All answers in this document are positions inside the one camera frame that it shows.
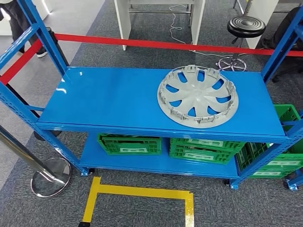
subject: stanchion base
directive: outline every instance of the stanchion base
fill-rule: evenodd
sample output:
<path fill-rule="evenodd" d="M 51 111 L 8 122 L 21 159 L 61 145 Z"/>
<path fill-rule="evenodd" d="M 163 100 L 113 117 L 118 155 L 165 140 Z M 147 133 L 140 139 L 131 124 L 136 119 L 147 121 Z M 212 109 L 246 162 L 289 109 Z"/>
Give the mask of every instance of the stanchion base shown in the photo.
<path fill-rule="evenodd" d="M 34 194 L 43 198 L 53 197 L 60 193 L 70 183 L 72 169 L 66 160 L 55 157 L 48 159 L 44 164 L 63 183 L 51 182 L 45 179 L 39 172 L 36 172 L 30 182 L 32 191 Z"/>

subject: stool base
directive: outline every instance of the stool base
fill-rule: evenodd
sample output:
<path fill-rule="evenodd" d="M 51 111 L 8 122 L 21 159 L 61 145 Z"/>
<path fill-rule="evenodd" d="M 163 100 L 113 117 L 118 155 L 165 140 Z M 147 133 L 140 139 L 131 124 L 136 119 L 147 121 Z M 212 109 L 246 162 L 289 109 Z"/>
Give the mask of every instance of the stool base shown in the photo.
<path fill-rule="evenodd" d="M 240 71 L 244 72 L 246 70 L 246 64 L 240 58 L 224 57 L 220 59 L 216 65 L 222 71 Z"/>

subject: person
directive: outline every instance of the person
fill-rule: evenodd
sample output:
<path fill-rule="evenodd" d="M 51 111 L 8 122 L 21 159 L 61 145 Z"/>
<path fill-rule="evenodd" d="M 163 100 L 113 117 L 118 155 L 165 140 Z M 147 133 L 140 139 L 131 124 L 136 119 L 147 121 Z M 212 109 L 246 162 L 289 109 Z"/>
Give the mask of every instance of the person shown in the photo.
<path fill-rule="evenodd" d="M 4 9 L 11 17 L 9 22 L 14 41 L 16 41 L 29 27 L 29 21 L 17 0 L 0 0 L 0 8 Z M 36 35 L 32 35 L 29 39 L 29 42 L 33 44 L 37 39 L 38 37 Z M 24 53 L 24 46 L 21 47 L 19 51 L 20 53 Z M 42 58 L 47 55 L 47 51 L 42 46 L 36 54 L 37 57 Z"/>
<path fill-rule="evenodd" d="M 271 39 L 264 38 L 261 40 L 261 45 L 265 49 L 275 49 L 299 8 L 300 7 L 295 7 L 291 10 L 279 25 L 279 27 L 273 37 L 271 37 Z M 301 39 L 298 39 L 298 41 L 292 49 L 301 51 L 303 50 L 303 42 Z"/>

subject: shelf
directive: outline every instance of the shelf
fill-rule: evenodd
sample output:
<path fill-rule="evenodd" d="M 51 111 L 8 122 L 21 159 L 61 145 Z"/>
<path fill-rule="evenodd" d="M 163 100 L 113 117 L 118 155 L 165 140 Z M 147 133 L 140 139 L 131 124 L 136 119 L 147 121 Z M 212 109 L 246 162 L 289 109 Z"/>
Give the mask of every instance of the shelf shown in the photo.
<path fill-rule="evenodd" d="M 157 88 L 169 70 L 69 67 L 39 128 L 160 137 L 281 143 L 287 139 L 260 73 L 222 72 L 233 81 L 239 108 L 230 120 L 195 129 L 165 116 Z"/>
<path fill-rule="evenodd" d="M 236 161 L 227 165 L 194 162 L 169 156 L 169 139 L 163 138 L 161 155 L 114 155 L 105 153 L 91 132 L 85 145 L 80 165 L 88 168 L 128 170 L 148 173 L 206 176 L 227 179 L 238 178 Z"/>

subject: yellow tape line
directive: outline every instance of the yellow tape line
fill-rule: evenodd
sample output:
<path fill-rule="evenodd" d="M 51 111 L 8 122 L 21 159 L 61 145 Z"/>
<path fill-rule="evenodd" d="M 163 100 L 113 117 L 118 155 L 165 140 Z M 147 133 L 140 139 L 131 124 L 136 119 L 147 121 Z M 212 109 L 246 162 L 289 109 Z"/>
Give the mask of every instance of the yellow tape line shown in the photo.
<path fill-rule="evenodd" d="M 94 212 L 94 203 L 96 202 L 100 179 L 100 177 L 94 177 L 92 180 L 91 190 L 86 202 L 85 214 L 83 215 L 83 222 L 91 222 L 92 213 Z"/>
<path fill-rule="evenodd" d="M 131 195 L 165 199 L 180 199 L 185 201 L 185 227 L 193 227 L 193 194 L 189 191 L 156 189 L 156 188 L 138 188 L 128 186 L 116 186 L 100 184 L 100 177 L 94 177 L 91 191 L 86 204 L 83 222 L 91 222 L 94 203 L 97 193 L 107 193 L 116 195 Z"/>

